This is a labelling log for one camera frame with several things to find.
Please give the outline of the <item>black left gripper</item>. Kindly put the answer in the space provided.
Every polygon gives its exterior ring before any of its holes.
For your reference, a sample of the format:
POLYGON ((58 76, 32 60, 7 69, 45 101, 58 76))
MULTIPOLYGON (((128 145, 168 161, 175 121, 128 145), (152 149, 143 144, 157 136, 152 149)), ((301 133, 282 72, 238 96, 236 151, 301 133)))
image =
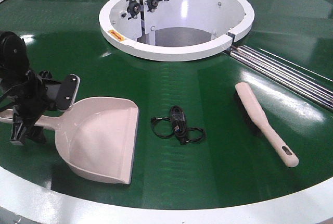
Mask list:
MULTIPOLYGON (((1 107, 1 112, 11 108, 13 113, 11 144, 25 145, 28 125, 35 124, 45 111, 57 110, 56 98, 60 86, 61 82, 53 80, 49 71, 36 74, 28 70, 24 81, 2 79, 4 92, 1 101, 7 98, 10 102, 1 107)), ((46 143, 44 127, 32 127, 28 138, 36 143, 46 143)))

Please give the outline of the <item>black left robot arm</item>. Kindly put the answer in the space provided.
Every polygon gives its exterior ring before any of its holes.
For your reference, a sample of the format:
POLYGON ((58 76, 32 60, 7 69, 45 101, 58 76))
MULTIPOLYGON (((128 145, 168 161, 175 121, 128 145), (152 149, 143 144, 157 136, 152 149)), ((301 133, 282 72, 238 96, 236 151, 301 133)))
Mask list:
POLYGON ((12 109, 10 142, 24 145, 26 139, 45 143, 43 127, 35 123, 47 110, 56 111, 56 97, 61 82, 49 71, 35 73, 30 68, 25 41, 10 31, 1 32, 1 112, 12 109))

